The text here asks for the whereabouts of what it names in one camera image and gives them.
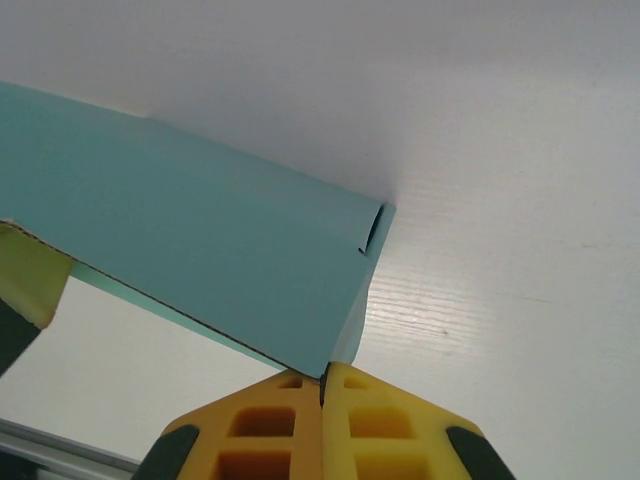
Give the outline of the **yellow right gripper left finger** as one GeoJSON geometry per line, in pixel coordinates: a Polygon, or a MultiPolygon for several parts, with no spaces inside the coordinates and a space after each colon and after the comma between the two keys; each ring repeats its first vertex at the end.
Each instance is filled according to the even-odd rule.
{"type": "Polygon", "coordinates": [[[283,371],[176,418],[133,480],[323,480],[319,383],[283,371]]]}

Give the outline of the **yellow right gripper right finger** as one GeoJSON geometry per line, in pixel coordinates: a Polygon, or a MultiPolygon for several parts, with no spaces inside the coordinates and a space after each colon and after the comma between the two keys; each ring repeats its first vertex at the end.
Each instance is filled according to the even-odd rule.
{"type": "Polygon", "coordinates": [[[324,377],[324,480],[515,480],[472,421],[343,363],[324,377]]]}

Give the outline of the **teal corrugated cardboard box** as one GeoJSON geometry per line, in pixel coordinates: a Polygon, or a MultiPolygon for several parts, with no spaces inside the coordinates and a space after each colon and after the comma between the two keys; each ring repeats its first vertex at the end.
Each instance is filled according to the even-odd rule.
{"type": "Polygon", "coordinates": [[[312,378],[356,356],[394,213],[149,118],[0,82],[0,225],[87,283],[312,378]]]}

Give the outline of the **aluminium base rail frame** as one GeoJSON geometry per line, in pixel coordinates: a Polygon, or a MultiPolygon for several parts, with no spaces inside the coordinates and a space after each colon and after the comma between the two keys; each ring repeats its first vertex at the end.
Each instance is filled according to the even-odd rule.
{"type": "Polygon", "coordinates": [[[0,480],[131,480],[139,463],[0,419],[0,480]]]}

